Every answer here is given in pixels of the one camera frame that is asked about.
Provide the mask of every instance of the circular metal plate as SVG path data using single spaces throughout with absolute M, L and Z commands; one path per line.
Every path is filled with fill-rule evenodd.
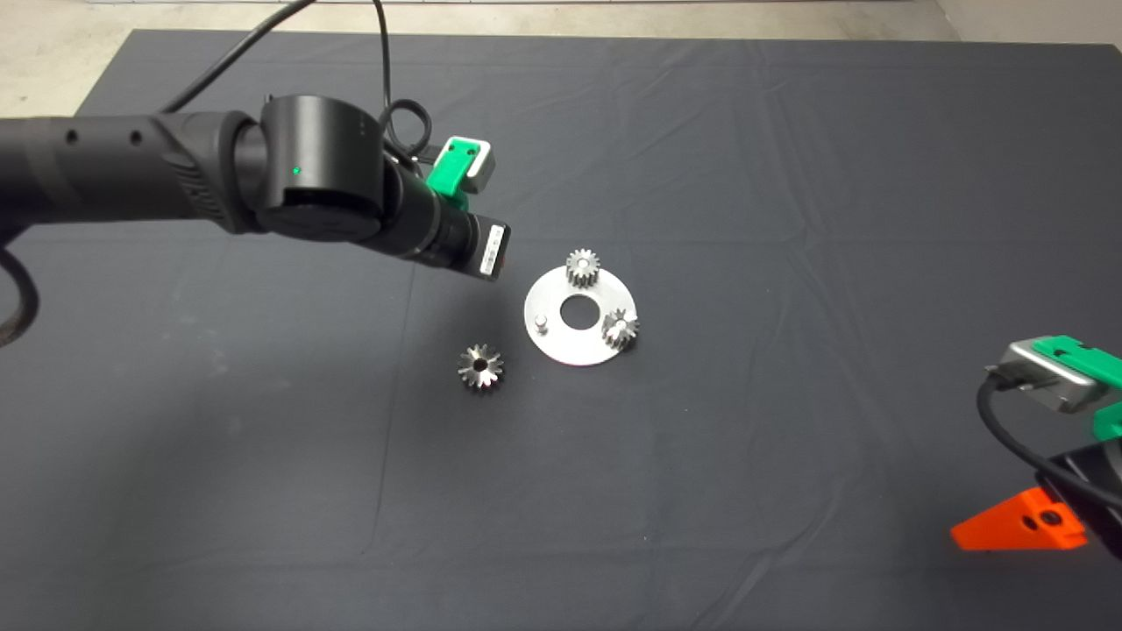
M 574 295 L 588 296 L 600 308 L 600 314 L 590 329 L 573 329 L 561 319 L 561 304 Z M 565 268 L 555 267 L 537 278 L 526 294 L 523 319 L 526 333 L 537 348 L 551 358 L 570 366 L 592 366 L 611 359 L 619 354 L 604 342 L 600 322 L 605 313 L 615 309 L 626 309 L 636 317 L 635 300 L 623 281 L 610 272 L 600 269 L 596 284 L 590 287 L 574 287 L 565 276 Z M 545 332 L 539 332 L 534 320 L 545 316 Z

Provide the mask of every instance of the small gear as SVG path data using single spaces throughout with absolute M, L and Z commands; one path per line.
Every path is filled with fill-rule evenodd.
M 475 390 L 487 390 L 498 383 L 503 374 L 503 360 L 494 348 L 486 344 L 468 347 L 460 355 L 459 374 L 465 385 Z
M 605 344 L 616 350 L 623 350 L 638 337 L 638 318 L 628 313 L 626 309 L 616 309 L 604 317 L 600 331 L 604 333 Z
M 574 287 L 587 287 L 596 283 L 600 272 L 600 258 L 590 249 L 578 249 L 564 262 L 565 274 Z

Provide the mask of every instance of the center hole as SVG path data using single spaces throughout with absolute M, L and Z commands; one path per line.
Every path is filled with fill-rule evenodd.
M 591 329 L 600 321 L 600 308 L 587 295 L 570 296 L 561 303 L 561 319 L 573 329 Z

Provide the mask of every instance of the orange clamp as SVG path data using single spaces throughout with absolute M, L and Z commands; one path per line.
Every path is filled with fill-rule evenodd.
M 951 528 L 950 536 L 964 550 L 1070 550 L 1087 542 L 1072 507 L 1039 486 Z

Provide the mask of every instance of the black cable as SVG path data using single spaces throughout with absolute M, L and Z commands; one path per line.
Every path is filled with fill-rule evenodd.
M 394 134 L 394 112 L 396 111 L 407 111 L 419 119 L 421 119 L 421 125 L 423 129 L 421 131 L 421 138 L 410 145 L 408 147 L 403 147 L 397 136 Z M 386 109 L 381 110 L 378 115 L 378 125 L 389 134 L 389 144 L 394 145 L 401 153 L 412 158 L 416 157 L 421 149 L 429 146 L 429 138 L 432 137 L 432 118 L 424 107 L 414 101 L 413 99 L 398 99 L 386 106 Z
M 390 153 L 394 154 L 394 156 L 399 161 L 406 163 L 407 167 L 416 170 L 414 158 L 421 153 L 421 150 L 429 146 L 429 139 L 432 136 L 432 117 L 429 116 L 429 112 L 416 101 L 408 99 L 402 99 L 399 101 L 393 100 L 390 92 L 389 28 L 386 25 L 386 11 L 381 6 L 381 0 L 370 1 L 374 2 L 374 8 L 378 12 L 378 29 L 380 31 L 381 39 L 381 102 L 384 109 L 378 119 L 381 122 L 383 129 L 388 135 L 386 145 L 388 145 L 392 149 Z M 219 58 L 219 61 L 214 62 L 214 64 L 206 68 L 206 71 L 199 79 L 194 80 L 191 85 L 187 85 L 186 89 L 168 101 L 168 103 L 159 111 L 163 113 L 180 111 L 183 106 L 190 103 L 192 99 L 197 97 L 211 83 L 214 83 L 214 80 L 226 72 L 227 68 L 233 65 L 233 63 L 246 54 L 246 51 L 249 51 L 249 48 L 261 37 L 265 37 L 280 22 L 304 10 L 312 2 L 315 2 L 315 0 L 295 0 L 294 2 L 282 7 L 279 11 L 273 13 L 266 18 L 265 21 L 257 25 L 256 28 L 247 33 L 240 42 L 227 51 L 226 54 Z M 397 138 L 397 132 L 394 129 L 393 112 L 398 109 L 412 112 L 421 119 L 421 124 L 424 126 L 421 138 L 407 147 L 404 146 Z
M 214 64 L 211 67 L 206 68 L 206 72 L 204 72 L 199 79 L 194 80 L 191 83 L 191 85 L 187 85 L 186 89 L 183 90 L 183 92 L 180 92 L 174 99 L 168 101 L 167 104 L 164 106 L 159 111 L 163 113 L 172 113 L 180 111 L 180 109 L 182 109 L 183 106 L 190 103 L 191 100 L 197 97 L 200 92 L 205 90 L 208 85 L 214 83 L 214 80 L 218 79 L 219 75 L 221 75 L 223 72 L 226 72 L 226 68 L 230 67 L 233 64 L 233 62 L 238 61 L 238 57 L 246 54 L 246 51 L 248 51 L 254 44 L 257 44 L 258 39 L 265 37 L 270 30 L 276 28 L 276 26 L 279 25 L 280 22 L 304 10 L 304 8 L 306 8 L 312 2 L 315 2 L 315 0 L 295 0 L 295 2 L 285 4 L 284 7 L 280 8 L 279 11 L 273 13 L 268 18 L 265 18 L 265 21 L 257 25 L 257 27 L 254 28 L 254 30 L 247 33 L 246 36 L 241 38 L 241 42 L 234 44 L 234 46 L 229 51 L 227 51 L 226 54 L 222 55 L 222 57 L 219 61 L 214 62 Z M 379 0 L 375 0 L 375 4 L 378 4 L 380 8 Z M 383 40 L 385 40 L 385 33 L 386 33 L 385 27 L 383 27 L 381 33 L 383 33 Z M 389 67 L 388 62 L 384 62 L 384 65 L 386 67 Z
M 993 393 L 1010 390 L 1012 387 L 1015 387 L 1015 384 L 997 375 L 990 375 L 984 382 L 982 382 L 982 386 L 978 387 L 978 415 L 982 417 L 982 422 L 985 423 L 990 433 L 997 439 L 997 442 L 1004 445 L 1005 448 L 1012 451 L 1014 456 L 1028 463 L 1029 466 L 1043 474 L 1045 477 L 1049 477 L 1059 483 L 1065 490 L 1070 488 L 1088 500 L 1093 500 L 1105 506 L 1122 510 L 1122 496 L 1089 484 L 1079 476 L 1037 454 L 1013 438 L 1013 436 L 1009 433 L 1004 427 L 1002 427 L 1001 422 L 997 421 L 996 414 L 993 413 L 991 399 L 993 397 Z
M 3 347 L 19 339 L 35 321 L 35 317 L 39 313 L 39 292 L 35 289 L 35 282 L 31 281 L 27 268 L 4 248 L 0 248 L 0 268 L 11 276 L 19 290 L 19 305 L 0 323 L 0 347 Z

